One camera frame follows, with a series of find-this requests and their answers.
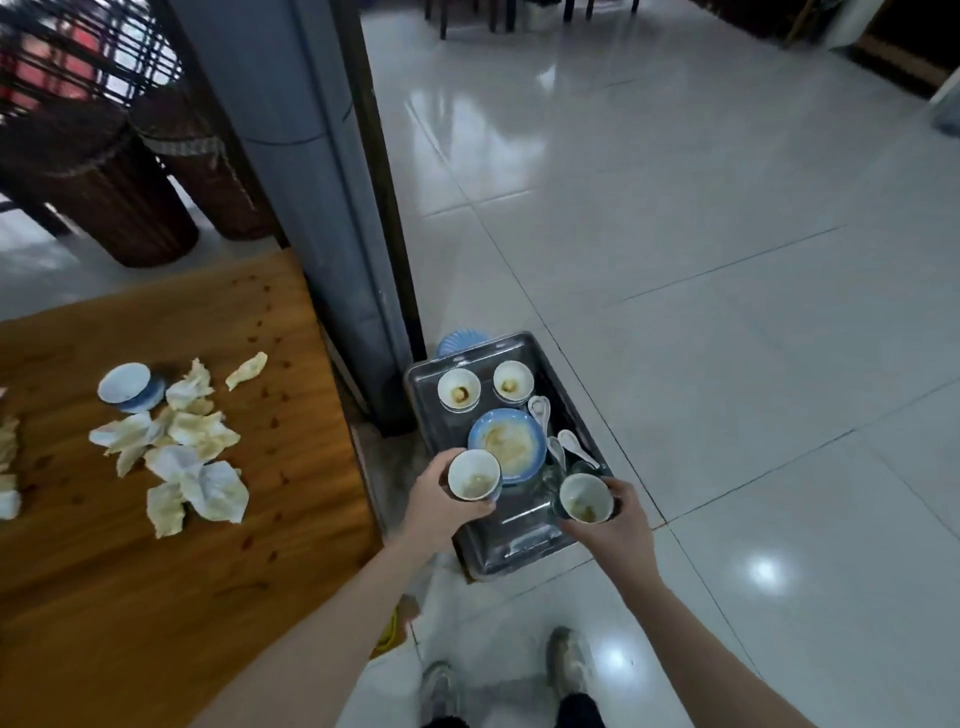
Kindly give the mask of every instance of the red object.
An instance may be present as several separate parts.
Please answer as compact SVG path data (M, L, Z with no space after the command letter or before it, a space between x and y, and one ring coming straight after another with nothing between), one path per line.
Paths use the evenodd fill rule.
M57 24L57 31L80 43L84 48L89 48L93 53L100 53L100 39L89 26L60 21ZM23 84L34 86L47 94L68 99L88 99L89 87L92 84L83 82L92 82L96 76L96 69L86 61L51 47L45 40L27 35L20 42L19 53L4 54L3 65ZM70 81L62 77L63 71L72 74ZM0 87L0 94L6 101L22 109L33 110L40 103L32 95L9 86Z

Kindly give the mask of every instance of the black pants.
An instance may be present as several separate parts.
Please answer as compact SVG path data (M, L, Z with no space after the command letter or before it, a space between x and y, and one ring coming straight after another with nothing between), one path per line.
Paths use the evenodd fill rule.
M439 717L424 728L469 728L458 717ZM557 711L557 728L604 728L603 718L593 698L585 692L568 695Z

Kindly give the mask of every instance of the shoe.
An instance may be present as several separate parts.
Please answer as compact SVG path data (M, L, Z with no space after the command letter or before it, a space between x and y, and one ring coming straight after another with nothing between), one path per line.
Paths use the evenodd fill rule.
M546 674L558 700L575 692L589 693L593 664L579 632L567 627L553 631L546 646Z
M439 717L460 716L460 685L449 663L434 663L420 684L420 725Z

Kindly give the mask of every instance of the dirty bowl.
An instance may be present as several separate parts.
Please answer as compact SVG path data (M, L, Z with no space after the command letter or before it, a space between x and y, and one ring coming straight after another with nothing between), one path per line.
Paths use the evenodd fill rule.
M450 492L460 500L496 500L500 495L500 463L484 449L468 449L450 463Z
M504 485L529 480L546 459L546 438L537 421L522 410L506 407L492 409L473 423L467 447L493 454Z
M480 401L480 378L469 369L451 369L437 382L437 396L451 412L469 412Z
M568 475L560 486L562 517L580 523L602 523L613 515L613 494L607 483L596 475Z
M493 370L493 390L510 404L523 404L534 393L533 372L519 361L504 361Z

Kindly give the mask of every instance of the gray pillar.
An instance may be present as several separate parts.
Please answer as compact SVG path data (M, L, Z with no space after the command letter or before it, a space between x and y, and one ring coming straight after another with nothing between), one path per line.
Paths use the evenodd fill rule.
M412 363L328 0L169 0L385 432Z

